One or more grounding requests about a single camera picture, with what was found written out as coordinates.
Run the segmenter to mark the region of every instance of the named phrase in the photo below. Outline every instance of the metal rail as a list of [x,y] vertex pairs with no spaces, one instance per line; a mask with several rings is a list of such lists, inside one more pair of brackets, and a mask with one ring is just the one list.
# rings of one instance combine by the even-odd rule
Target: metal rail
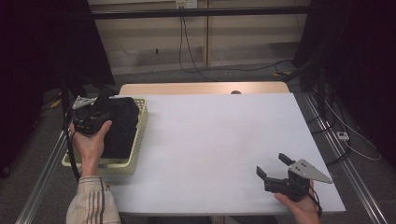
[[43,169],[43,172],[41,173],[41,176],[38,178],[37,182],[35,183],[35,187],[30,193],[30,196],[25,206],[22,208],[20,215],[18,216],[16,222],[17,224],[32,223],[33,218],[35,217],[35,212],[37,211],[38,206],[40,205],[44,197],[44,194],[47,190],[47,187],[50,182],[50,178],[52,177],[55,171],[55,166],[61,161],[62,156],[66,152],[66,149],[64,147],[65,138],[66,135],[64,134],[64,131],[62,131],[55,147],[52,150],[52,153],[49,156],[49,159]]
[[[305,100],[308,102],[309,107],[311,108],[314,116],[318,117],[318,125],[320,126],[320,128],[322,130],[326,130],[326,128],[329,128],[330,127],[329,123],[327,121],[323,121],[320,118],[319,112],[317,111],[318,105],[315,102],[315,100],[312,98],[312,96],[310,98],[309,96],[305,95]],[[329,144],[334,154],[337,157],[341,156],[345,151],[341,143],[338,141],[336,134],[332,131],[332,129],[329,129],[324,134],[327,140],[329,141]],[[350,159],[346,158],[345,160],[340,161],[340,163],[343,166],[347,178],[349,179],[352,187],[354,188],[359,198],[361,199],[361,203],[363,207],[366,209],[366,212],[369,215],[370,219],[373,221],[373,223],[388,224],[385,216],[382,214],[382,211],[378,206],[376,199],[374,198],[370,190],[367,188],[367,186],[364,184],[364,181],[361,179],[361,176],[359,175],[358,171],[355,169],[355,166],[352,164]]]
[[196,8],[196,9],[160,9],[142,11],[93,11],[63,12],[50,15],[62,20],[115,20],[138,18],[166,18],[166,17],[207,17],[207,16],[248,16],[248,15],[287,15],[306,14],[336,9],[335,5],[329,6],[303,6],[303,7],[239,7],[239,8]]

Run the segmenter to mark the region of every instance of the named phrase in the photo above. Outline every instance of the plastic basket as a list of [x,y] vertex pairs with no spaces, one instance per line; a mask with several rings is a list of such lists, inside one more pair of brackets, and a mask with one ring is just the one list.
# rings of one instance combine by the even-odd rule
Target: plastic basket
[[[99,160],[99,175],[133,175],[139,157],[140,147],[143,141],[143,135],[146,129],[149,112],[147,109],[147,102],[145,99],[134,99],[134,102],[139,107],[139,121],[137,122],[136,135],[134,136],[134,144],[132,146],[131,155],[128,159],[103,159]],[[81,157],[74,149],[76,157],[77,168],[81,172]],[[68,153],[64,155],[62,160],[63,166],[71,166]]]

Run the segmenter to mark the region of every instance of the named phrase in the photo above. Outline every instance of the person's hand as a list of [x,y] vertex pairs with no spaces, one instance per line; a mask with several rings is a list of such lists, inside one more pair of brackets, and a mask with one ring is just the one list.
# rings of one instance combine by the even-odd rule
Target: person's hand
[[79,132],[75,133],[74,125],[70,125],[70,130],[74,134],[74,146],[81,157],[81,176],[99,175],[98,164],[105,148],[105,135],[110,129],[110,126],[111,120],[108,120],[95,135],[86,136]]
[[[311,180],[311,188],[314,187],[314,181]],[[288,196],[283,195],[281,193],[276,193],[275,197],[283,203],[285,206],[289,208],[291,213],[293,214],[294,218],[296,219],[297,223],[299,224],[319,224],[320,219],[318,216],[317,206],[312,202],[312,200],[305,195],[305,197],[295,203],[294,201],[290,200]]]

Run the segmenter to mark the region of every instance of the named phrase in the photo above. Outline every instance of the wire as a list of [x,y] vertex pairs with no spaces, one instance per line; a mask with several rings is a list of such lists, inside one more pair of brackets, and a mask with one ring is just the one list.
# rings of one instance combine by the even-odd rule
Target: wire
[[[294,0],[294,6],[297,7],[297,0]],[[300,31],[300,35],[302,35],[303,31],[301,30],[301,25],[300,25],[300,22],[298,21],[298,17],[297,17],[298,15],[294,14],[294,16],[295,16],[296,21],[297,21],[297,26],[298,26],[298,30]]]
[[315,117],[306,121],[306,124],[312,123],[314,120],[318,119],[319,117]]
[[[338,108],[339,108],[339,110],[340,110],[340,112],[341,112],[341,115],[342,115],[342,117],[343,117],[344,122],[347,123],[347,122],[346,122],[346,119],[345,119],[345,116],[344,116],[344,113],[343,113],[343,111],[342,111],[342,109],[341,109],[341,106],[338,104],[337,101],[333,100],[333,101],[331,102],[331,104],[328,105],[328,106],[326,107],[326,111],[327,111],[328,108],[332,108],[332,103],[333,103],[333,102],[336,102],[336,104],[337,104],[337,106],[338,106]],[[334,124],[335,124],[335,121],[336,121],[335,116],[333,116],[333,117],[334,117],[334,120],[333,120],[333,124],[332,124],[332,125],[334,125]],[[330,162],[326,163],[326,166],[330,167],[330,166],[336,164],[336,163],[339,162],[339,161],[345,160],[345,159],[350,155],[350,151],[351,151],[351,150],[350,150],[349,148],[347,148],[346,151],[345,151],[340,157],[338,157],[337,159],[335,159],[335,160],[333,160],[333,161],[330,161]]]
[[379,154],[379,153],[378,153],[378,158],[371,158],[371,157],[368,157],[368,156],[366,156],[366,155],[363,155],[363,154],[359,153],[359,151],[356,150],[355,148],[351,147],[351,146],[347,143],[347,141],[344,141],[344,143],[345,143],[346,146],[347,146],[348,148],[350,148],[352,151],[358,153],[359,155],[363,156],[364,158],[366,158],[366,159],[368,159],[368,160],[371,160],[371,161],[379,161],[379,160],[381,160],[381,158],[382,158],[381,154]]
[[72,137],[70,138],[70,141],[73,143],[73,138],[74,138],[74,135],[76,134],[76,131],[74,131],[73,133],[72,133]]
[[321,217],[321,214],[322,214],[322,210],[323,210],[323,209],[322,209],[322,207],[320,206],[319,197],[318,197],[317,193],[315,192],[315,190],[314,190],[313,188],[309,187],[309,189],[312,189],[312,191],[314,192],[314,195],[316,195],[316,197],[318,198],[318,200],[316,200],[316,199],[314,198],[314,196],[312,196],[312,194],[309,192],[309,189],[306,190],[299,182],[293,180],[293,183],[294,183],[300,190],[302,190],[302,191],[306,194],[306,196],[308,196],[308,198],[312,200],[312,202],[314,202],[314,204],[315,204],[315,205],[317,206],[317,208],[318,208],[318,216]]
[[69,135],[69,129],[67,127],[68,123],[69,123],[69,113],[71,111],[71,107],[69,107],[66,112],[64,113],[64,133],[66,135],[66,144],[67,144],[67,149],[69,152],[69,160],[70,160],[70,164],[72,166],[72,170],[73,170],[73,174],[77,180],[77,182],[79,181],[79,178],[81,177],[81,175],[78,172],[78,168],[76,165],[76,158],[74,155],[74,149],[73,149],[73,143],[70,140],[70,135]]
[[[186,26],[186,21],[185,21],[184,17],[180,17],[180,23],[181,23],[181,32],[180,32],[180,47],[179,47],[179,51],[178,51],[178,62],[179,62],[179,64],[180,64],[180,68],[181,68],[184,72],[187,72],[187,73],[199,73],[202,77],[205,77],[205,76],[202,75],[201,72],[204,72],[204,71],[240,71],[240,72],[254,72],[254,71],[259,71],[259,70],[267,69],[267,68],[270,68],[270,67],[273,67],[273,66],[277,66],[277,65],[280,64],[280,63],[291,62],[291,59],[286,59],[286,60],[281,60],[281,61],[278,61],[278,62],[276,62],[276,63],[270,64],[270,65],[266,65],[266,66],[264,66],[264,67],[251,68],[251,69],[242,69],[242,68],[206,68],[206,69],[198,69],[197,66],[195,65],[195,61],[194,61],[194,59],[193,59],[193,57],[192,57],[191,48],[190,48],[190,41],[189,41],[189,38],[188,38],[188,35],[187,35],[187,28],[186,28],[187,26]],[[186,36],[187,45],[188,45],[188,47],[189,47],[190,57],[191,57],[191,60],[192,60],[192,64],[194,65],[195,71],[188,71],[188,70],[186,70],[186,69],[183,67],[182,63],[181,63],[181,47],[182,47],[182,44],[183,44],[183,23],[184,23],[184,33],[185,33],[185,36]]]
[[332,111],[332,113],[341,121],[341,123],[343,123],[350,131],[354,132],[355,134],[357,134],[358,136],[360,136],[362,139],[364,139],[368,144],[370,144],[373,148],[376,149],[375,145],[373,143],[371,143],[369,140],[367,140],[365,137],[363,137],[361,134],[359,134],[358,132],[356,132],[355,130],[353,130],[351,127],[349,127],[346,123],[344,123],[340,117],[337,116],[337,114],[334,112],[334,110],[332,108],[330,108],[330,110]]
[[[338,109],[340,110],[341,117],[342,117],[344,123],[347,123],[347,120],[346,120],[346,117],[344,116],[344,112],[343,112],[342,107],[338,104],[338,102],[337,102],[336,100],[334,100],[333,102],[335,102],[335,104],[337,105]],[[339,124],[340,124],[341,130],[342,130],[343,132],[346,132],[347,135],[350,136],[349,129],[345,129],[345,130],[344,130],[343,126],[341,125],[340,120],[338,120],[338,122],[339,122]],[[347,140],[347,142],[348,142],[349,145],[351,146],[350,137],[349,137],[349,140]],[[337,159],[334,160],[333,162],[330,162],[330,163],[329,163],[329,166],[331,166],[331,165],[333,165],[333,164],[336,164],[336,163],[339,162],[339,161],[345,160],[345,159],[350,155],[350,152],[351,152],[350,148],[347,148],[347,149],[345,150],[345,152],[344,152],[339,158],[337,158]]]
[[332,123],[329,125],[329,127],[325,128],[323,130],[311,132],[311,134],[324,133],[324,132],[329,131],[334,126],[335,121],[336,121],[335,117],[332,116]]
[[180,63],[180,67],[183,71],[190,73],[189,71],[187,71],[186,69],[184,69],[183,65],[181,64],[181,46],[183,45],[183,23],[184,23],[184,34],[186,36],[186,41],[187,41],[187,46],[189,47],[189,53],[190,53],[190,57],[191,57],[191,61],[192,64],[194,65],[194,68],[196,69],[196,72],[199,73],[199,75],[201,75],[201,77],[204,77],[206,79],[218,82],[218,80],[215,80],[211,77],[206,77],[204,76],[201,71],[197,68],[197,66],[195,65],[195,61],[192,57],[192,53],[191,53],[191,48],[190,48],[190,41],[187,35],[187,26],[186,26],[186,20],[184,19],[184,17],[180,17],[180,24],[181,24],[181,29],[180,29],[180,48],[178,50],[178,62]]

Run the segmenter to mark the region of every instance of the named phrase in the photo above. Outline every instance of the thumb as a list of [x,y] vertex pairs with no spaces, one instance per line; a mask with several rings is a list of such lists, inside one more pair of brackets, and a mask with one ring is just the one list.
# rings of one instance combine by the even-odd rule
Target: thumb
[[74,123],[73,122],[70,123],[69,129],[70,129],[70,133],[74,133],[76,131],[75,128],[74,128]]
[[283,203],[285,206],[287,206],[291,212],[296,209],[296,204],[292,200],[290,200],[288,196],[281,193],[276,193],[275,198]]
[[97,133],[97,136],[100,138],[105,138],[105,135],[108,132],[108,130],[110,130],[110,126],[112,123],[113,122],[111,120],[107,120],[105,123],[103,123],[102,128]]

